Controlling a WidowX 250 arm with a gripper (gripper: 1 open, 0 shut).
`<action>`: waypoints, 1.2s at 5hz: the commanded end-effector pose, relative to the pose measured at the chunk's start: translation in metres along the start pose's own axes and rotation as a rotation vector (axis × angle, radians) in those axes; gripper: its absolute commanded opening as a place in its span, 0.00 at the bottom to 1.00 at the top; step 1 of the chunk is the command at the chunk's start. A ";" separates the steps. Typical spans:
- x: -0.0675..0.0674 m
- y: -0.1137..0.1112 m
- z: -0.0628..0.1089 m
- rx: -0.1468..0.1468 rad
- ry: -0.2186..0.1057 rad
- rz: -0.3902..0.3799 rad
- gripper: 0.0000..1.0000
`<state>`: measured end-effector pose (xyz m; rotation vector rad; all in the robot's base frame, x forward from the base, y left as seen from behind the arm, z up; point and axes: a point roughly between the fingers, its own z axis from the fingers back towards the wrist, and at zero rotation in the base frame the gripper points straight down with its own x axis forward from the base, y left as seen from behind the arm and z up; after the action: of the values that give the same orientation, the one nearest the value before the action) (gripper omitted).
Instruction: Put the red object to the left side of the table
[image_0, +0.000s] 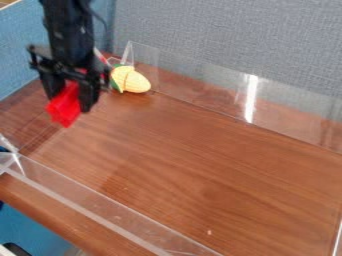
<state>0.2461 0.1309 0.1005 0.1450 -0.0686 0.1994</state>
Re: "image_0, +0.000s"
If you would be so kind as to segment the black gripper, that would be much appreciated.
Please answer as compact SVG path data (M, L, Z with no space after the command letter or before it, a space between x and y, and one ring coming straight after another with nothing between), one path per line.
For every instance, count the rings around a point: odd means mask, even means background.
M43 88L48 99L59 95L65 87L65 79L79 83L79 104L83 113L91 111L97 103L100 89L110 90L110 72L112 66L97 48L80 62L69 63L52 56L51 47L47 45L28 45L31 55L29 68L39 71Z

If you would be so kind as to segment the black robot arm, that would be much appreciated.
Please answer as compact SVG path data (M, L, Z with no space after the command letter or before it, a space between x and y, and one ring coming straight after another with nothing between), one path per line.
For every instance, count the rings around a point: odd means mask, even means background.
M79 84L80 111L87 113L99 101L100 90L110 87L110 66L95 53L92 0L39 0L49 45L31 44L29 67L37 71L45 95L52 100L67 87Z

